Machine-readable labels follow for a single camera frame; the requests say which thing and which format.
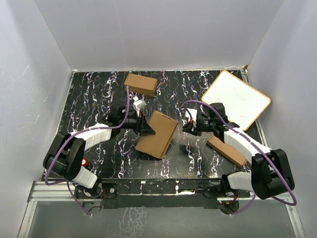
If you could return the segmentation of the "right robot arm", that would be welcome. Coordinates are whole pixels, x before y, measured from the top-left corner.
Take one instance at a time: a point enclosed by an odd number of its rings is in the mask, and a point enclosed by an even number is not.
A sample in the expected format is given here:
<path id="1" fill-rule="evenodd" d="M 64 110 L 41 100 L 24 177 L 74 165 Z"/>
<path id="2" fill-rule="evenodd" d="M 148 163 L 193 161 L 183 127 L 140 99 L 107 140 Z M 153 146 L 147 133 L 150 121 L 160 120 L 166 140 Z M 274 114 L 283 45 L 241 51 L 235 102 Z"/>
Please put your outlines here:
<path id="1" fill-rule="evenodd" d="M 262 200 L 276 199 L 278 195 L 289 192 L 294 197 L 294 179 L 286 152 L 282 149 L 266 147 L 249 135 L 238 124 L 230 122 L 222 103 L 206 104 L 208 114 L 191 112 L 185 109 L 187 122 L 183 125 L 183 132 L 194 136 L 201 136 L 204 132 L 211 132 L 223 144 L 238 151 L 251 164 L 251 171 L 232 172 L 221 177 L 218 191 L 231 197 L 238 190 L 253 192 Z"/>

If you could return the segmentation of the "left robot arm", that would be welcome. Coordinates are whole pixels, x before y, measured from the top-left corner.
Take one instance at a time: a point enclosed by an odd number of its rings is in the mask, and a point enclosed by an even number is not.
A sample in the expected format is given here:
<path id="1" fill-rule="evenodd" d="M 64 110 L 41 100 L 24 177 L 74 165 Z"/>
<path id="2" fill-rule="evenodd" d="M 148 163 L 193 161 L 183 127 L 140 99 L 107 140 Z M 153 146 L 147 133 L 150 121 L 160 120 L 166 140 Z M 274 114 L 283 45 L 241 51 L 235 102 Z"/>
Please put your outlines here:
<path id="1" fill-rule="evenodd" d="M 92 198 L 100 196 L 102 185 L 98 183 L 98 176 L 90 171 L 89 163 L 84 161 L 84 153 L 97 144 L 115 138 L 121 129 L 132 129 L 141 136 L 155 134 L 141 111 L 127 111 L 125 106 L 119 107 L 88 129 L 57 133 L 43 161 L 47 175 L 52 172 L 85 187 L 85 192 Z"/>

